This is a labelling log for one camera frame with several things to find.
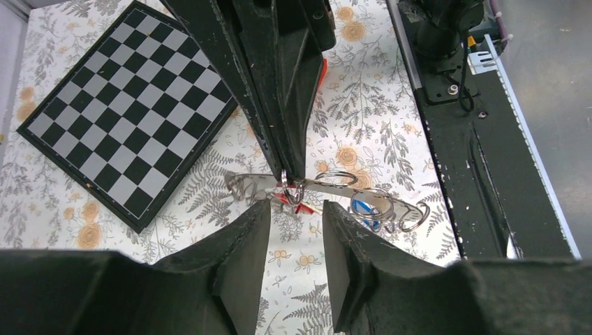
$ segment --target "gray square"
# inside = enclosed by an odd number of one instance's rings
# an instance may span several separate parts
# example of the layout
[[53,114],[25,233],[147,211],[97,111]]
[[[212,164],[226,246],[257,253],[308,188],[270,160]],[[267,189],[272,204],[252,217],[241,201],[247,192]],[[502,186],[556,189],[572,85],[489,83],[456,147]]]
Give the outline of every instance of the gray square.
[[203,51],[201,49],[200,49],[200,51],[198,51],[197,54],[195,54],[195,56],[193,56],[193,61],[196,62],[197,64],[200,64],[204,68],[208,67],[208,65],[209,65],[209,60],[207,59],[207,57],[205,56],[205,54],[203,53]]
[[167,116],[167,120],[171,124],[183,128],[191,116],[193,116],[193,113],[195,113],[195,110],[187,107],[184,103],[178,103]]
[[66,85],[64,85],[61,91],[57,94],[57,97],[59,98],[59,100],[70,105],[72,100],[76,98],[76,96],[80,93],[81,90],[82,89],[73,82],[67,82]]
[[96,97],[98,95],[98,93],[101,91],[101,89],[103,89],[103,87],[105,87],[106,84],[107,84],[107,80],[105,80],[103,77],[101,77],[99,75],[95,75],[84,86],[84,90],[88,94]]
[[117,114],[123,116],[125,112],[127,112],[129,106],[135,101],[129,94],[124,91],[119,92],[115,99],[111,101],[109,104],[109,108],[111,108]]
[[89,179],[94,180],[105,165],[107,165],[107,162],[93,152],[87,161],[82,164],[80,171]]
[[195,85],[207,93],[211,93],[212,89],[220,82],[220,76],[218,73],[210,71],[208,68],[202,73],[202,75],[195,81]]
[[146,38],[139,47],[135,49],[136,52],[146,58],[150,58],[152,54],[160,47],[161,44],[153,38]]
[[168,149],[179,157],[187,157],[197,143],[198,140],[195,137],[185,131],[179,131],[175,139],[168,145]]
[[113,77],[111,77],[109,83],[118,89],[124,89],[131,78],[133,78],[133,73],[127,68],[121,67],[119,70],[117,70]]
[[142,22],[135,29],[144,34],[150,34],[159,23],[160,21],[148,15],[144,17]]
[[59,116],[56,119],[56,123],[59,124],[62,128],[68,129],[74,121],[80,116],[80,113],[70,106],[66,106],[64,110],[59,113]]
[[154,79],[154,76],[162,69],[163,67],[148,59],[144,65],[139,69],[136,75],[147,82],[151,82]]
[[191,60],[189,58],[177,52],[172,57],[170,57],[167,64],[165,65],[165,68],[175,75],[179,75],[190,61]]
[[101,54],[100,52],[95,52],[91,58],[89,58],[89,60],[84,63],[84,66],[94,73],[97,73],[103,67],[103,65],[105,65],[107,59],[109,59],[109,57]]
[[120,205],[123,205],[128,201],[131,193],[135,191],[137,186],[128,179],[126,176],[120,176],[119,179],[113,184],[107,194]]
[[152,108],[154,104],[161,98],[161,96],[163,96],[163,94],[164,92],[162,92],[161,89],[152,84],[148,84],[142,94],[138,96],[138,101],[140,101],[144,106]]
[[111,33],[111,38],[114,40],[123,43],[128,37],[131,35],[133,28],[128,26],[125,23],[121,23],[113,33]]
[[95,122],[99,116],[107,109],[107,105],[99,100],[93,99],[91,103],[82,111],[82,115],[90,122]]
[[197,112],[206,119],[213,121],[218,117],[218,115],[220,115],[220,112],[224,106],[226,106],[226,104],[217,98],[213,96],[207,96],[200,107],[198,107]]
[[165,152],[166,147],[154,138],[148,139],[148,142],[144,145],[142,150],[138,153],[138,157],[144,160],[144,162],[154,165],[156,161]]
[[132,54],[133,50],[129,46],[122,44],[109,58],[111,58],[111,60],[115,63],[123,66],[130,59]]
[[163,44],[173,49],[174,51],[177,51],[181,44],[183,44],[183,42],[185,42],[187,38],[190,37],[187,36],[185,33],[182,33],[178,30],[173,30],[164,40]]
[[146,177],[138,185],[144,192],[148,193],[151,197],[155,198],[158,193],[166,185],[168,178],[160,173],[157,169],[150,169],[146,174]]
[[72,134],[65,132],[52,147],[60,156],[66,157],[78,144],[78,139]]
[[140,123],[138,124],[138,128],[144,131],[144,133],[152,136],[158,130],[158,127],[160,127],[163,124],[164,121],[165,118],[158,115],[155,111],[150,110],[148,111],[146,116],[144,116],[142,121],[140,121]]
[[46,130],[54,123],[54,120],[50,119],[49,116],[45,114],[39,114],[31,124],[29,124],[29,131],[31,131],[35,136],[41,137]]
[[166,93],[169,96],[172,96],[173,98],[181,101],[181,99],[185,96],[185,94],[187,94],[190,88],[191,84],[187,80],[181,77],[176,77],[175,80],[172,81],[170,86],[167,87]]
[[125,146],[120,146],[119,149],[109,159],[109,164],[120,173],[124,173],[133,159],[135,154]]
[[122,117],[115,124],[113,129],[111,129],[111,131],[109,132],[109,135],[111,135],[111,137],[113,137],[114,139],[116,139],[120,143],[123,143],[127,140],[128,136],[131,134],[131,132],[134,129],[135,129],[135,126],[130,121],[128,121],[126,118]]
[[89,149],[94,150],[96,146],[101,143],[107,133],[103,129],[97,127],[95,124],[82,136],[81,143],[86,145]]

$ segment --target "chessboard frame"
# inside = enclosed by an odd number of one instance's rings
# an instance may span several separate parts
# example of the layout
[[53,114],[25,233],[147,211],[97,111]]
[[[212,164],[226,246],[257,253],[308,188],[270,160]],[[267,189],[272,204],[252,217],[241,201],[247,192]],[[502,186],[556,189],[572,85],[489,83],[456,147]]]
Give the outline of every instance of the chessboard frame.
[[77,183],[79,183],[82,187],[84,187],[88,192],[90,192],[102,205],[107,207],[110,211],[113,212],[118,218],[120,218],[125,224],[127,224],[130,228],[132,228],[136,233],[140,233],[144,228],[146,228],[157,215],[157,213],[161,210],[164,204],[168,201],[170,196],[174,193],[177,189],[179,184],[181,183],[182,179],[187,175],[191,167],[197,162],[203,151],[209,146],[212,142],[216,134],[220,131],[224,123],[228,120],[228,117],[232,114],[232,112],[238,108],[238,104],[234,98],[231,98],[220,115],[213,120],[213,122],[209,125],[207,130],[204,132],[204,135],[198,140],[198,143],[195,145],[195,149],[189,153],[189,155],[183,160],[183,162],[179,165],[178,171],[174,173],[171,178],[168,180],[167,184],[165,185],[165,189],[163,192],[160,192],[151,204],[148,206],[146,212],[141,215],[139,218],[133,218],[128,214],[128,211],[123,208],[120,204],[114,202],[114,200],[100,188],[94,185],[94,182],[88,178],[86,178],[76,167],[69,166],[65,161],[65,158],[62,158],[55,150],[50,148],[47,144],[45,144],[39,137],[34,135],[29,129],[29,125],[35,121],[35,119],[44,111],[44,107],[50,103],[54,97],[61,91],[61,89],[68,83],[74,75],[80,70],[81,67],[89,60],[89,58],[98,51],[99,47],[113,34],[115,29],[122,23],[124,20],[134,11],[134,10],[141,10],[142,12],[146,13],[149,16],[156,18],[157,20],[163,20],[170,26],[185,32],[190,37],[191,35],[187,33],[186,29],[178,23],[175,19],[153,9],[149,6],[139,2],[139,1],[132,1],[130,5],[121,13],[121,15],[115,19],[115,21],[107,28],[101,37],[97,39],[97,41],[84,53],[84,55],[80,58],[80,60],[72,67],[68,73],[61,79],[60,83],[56,85],[56,87],[51,90],[51,92],[43,99],[43,101],[38,105],[36,110],[25,120],[17,129],[17,133],[19,133],[22,137],[24,137],[28,142],[30,142],[35,148],[37,148],[41,153],[48,157],[54,164],[56,164],[59,168],[61,168],[69,177],[74,179]]

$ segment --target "black cable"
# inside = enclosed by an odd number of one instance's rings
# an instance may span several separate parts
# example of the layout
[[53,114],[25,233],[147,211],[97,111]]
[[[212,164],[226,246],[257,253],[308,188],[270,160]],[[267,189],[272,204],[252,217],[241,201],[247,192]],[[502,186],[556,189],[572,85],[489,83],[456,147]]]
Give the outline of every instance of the black cable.
[[[461,82],[459,84],[459,105],[461,106],[462,110],[467,113],[470,113],[475,108],[475,103],[473,101],[473,97],[468,89],[465,87],[466,81],[466,69],[468,68],[468,31],[461,31],[460,32],[461,42],[464,49],[463,54],[463,65],[461,70]],[[466,94],[468,97],[469,107],[464,105],[463,95]]]

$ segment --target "table surface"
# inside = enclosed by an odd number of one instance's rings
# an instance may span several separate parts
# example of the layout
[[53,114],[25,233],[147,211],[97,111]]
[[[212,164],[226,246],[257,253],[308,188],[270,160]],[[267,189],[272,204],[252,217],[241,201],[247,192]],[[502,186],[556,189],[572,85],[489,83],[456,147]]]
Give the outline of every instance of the table surface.
[[502,62],[583,258],[592,258],[590,1],[498,0]]
[[[437,265],[459,259],[434,165],[384,1],[332,3],[337,45],[318,93],[307,138],[309,177],[347,170],[359,187],[427,201],[432,214],[412,233],[381,232],[395,246]],[[127,0],[67,2],[31,12],[4,165],[0,170],[0,246],[118,250],[154,263],[229,224],[245,209],[223,187],[227,171],[269,168],[240,111],[232,114],[154,222],[134,233],[15,129],[122,12]],[[157,0],[148,5],[166,13]],[[322,200],[308,194],[320,207]],[[314,334],[332,334],[321,217],[274,209],[257,334],[309,330],[300,308],[313,308]],[[317,299],[305,304],[300,295]]]

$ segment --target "floral tablecloth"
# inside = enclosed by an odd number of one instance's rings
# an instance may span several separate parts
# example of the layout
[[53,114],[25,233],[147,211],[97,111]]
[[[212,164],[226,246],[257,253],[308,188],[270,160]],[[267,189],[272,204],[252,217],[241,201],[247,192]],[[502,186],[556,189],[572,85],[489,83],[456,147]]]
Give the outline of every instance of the floral tablecloth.
[[[147,3],[167,13],[157,0]],[[1,247],[111,249],[154,263],[246,209],[224,189],[227,171],[269,171],[237,110],[154,222],[136,234],[15,132],[127,5],[74,0],[31,12],[0,171]],[[340,0],[332,8],[337,45],[325,54],[330,68],[309,124],[307,174],[346,170],[359,187],[427,202],[431,215],[419,229],[381,235],[434,264],[454,262],[457,246],[385,2]],[[307,195],[319,207],[322,196]],[[323,251],[319,215],[274,210],[258,334],[332,334]]]

